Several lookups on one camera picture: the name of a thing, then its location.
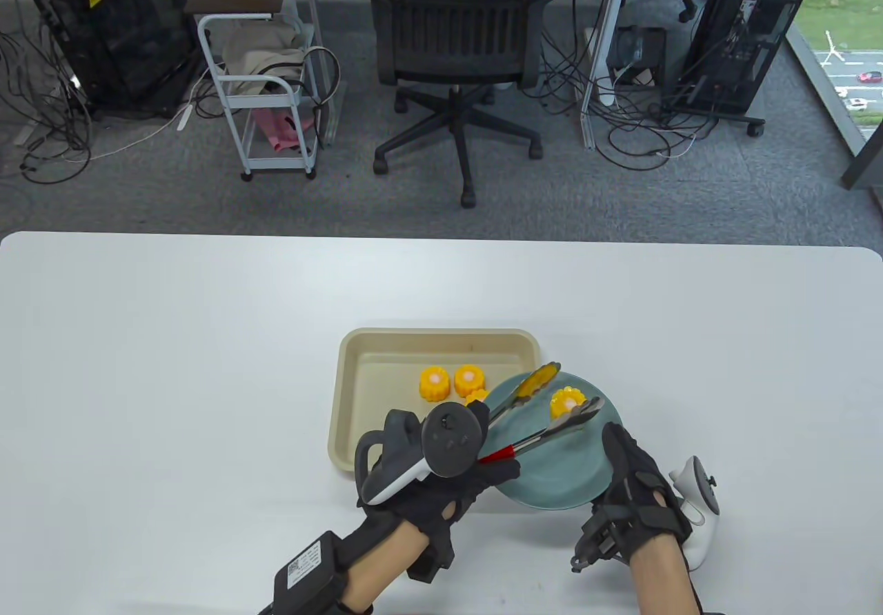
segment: red car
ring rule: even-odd
[[[868,70],[858,76],[858,81],[862,83],[880,83],[883,82],[883,72],[879,70]]]

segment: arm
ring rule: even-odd
[[[700,615],[681,547],[673,535],[653,537],[631,557],[641,615]]]
[[[486,435],[488,407],[477,401],[469,404],[469,410],[479,421],[483,436]],[[365,612],[405,571],[415,580],[432,581],[435,571],[447,568],[453,559],[451,525],[463,517],[485,489],[515,479],[520,470],[520,464],[514,459],[489,465],[476,463],[459,476],[445,478],[430,474],[422,481],[410,483],[381,505],[366,505],[360,501],[368,522],[373,516],[386,513],[394,514],[400,523],[391,535],[349,565],[348,584],[340,603],[352,612]],[[425,552],[428,556],[421,558]],[[421,561],[423,565],[415,570]]]
[[[693,528],[671,485],[621,425],[607,423],[602,440],[614,476],[593,502],[571,567],[621,559],[631,569],[641,615],[700,615],[681,550]]]
[[[414,564],[428,546],[429,537],[404,521],[385,542],[350,568],[350,583],[341,603],[353,612],[367,611],[389,583]]]

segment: floor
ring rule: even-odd
[[[576,113],[550,117],[519,92],[502,92],[494,113],[540,130],[545,158],[530,161],[526,143],[473,130],[479,206],[464,211],[447,133],[395,152],[389,175],[373,176],[373,148],[423,110],[392,111],[394,90],[376,77],[366,6],[353,2],[350,12],[360,17],[351,23],[335,17],[348,12],[341,6],[328,1],[326,41],[341,58],[349,91],[337,142],[319,154],[316,180],[265,174],[243,183],[224,122],[193,119],[183,132],[169,129],[95,161],[69,183],[35,186],[19,176],[20,154],[10,145],[19,126],[0,113],[0,237],[18,230],[320,234],[861,245],[883,253],[880,209],[868,192],[840,186],[848,152],[787,51],[762,91],[763,138],[723,124],[684,157],[647,173],[584,151]],[[634,1],[628,9],[676,14],[669,0]],[[0,3],[0,23],[9,16],[9,4]],[[108,120],[95,149],[111,151],[157,126]],[[643,144],[640,136],[629,139]]]

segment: black computer case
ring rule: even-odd
[[[708,0],[671,105],[748,112],[801,1]]]
[[[92,108],[177,110],[199,57],[186,0],[34,1]]]

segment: grass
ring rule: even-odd
[[[814,50],[883,50],[883,0],[804,0],[795,19]]]
[[[854,112],[852,120],[855,121],[855,125],[880,125],[883,123],[883,112],[869,112],[868,110]]]

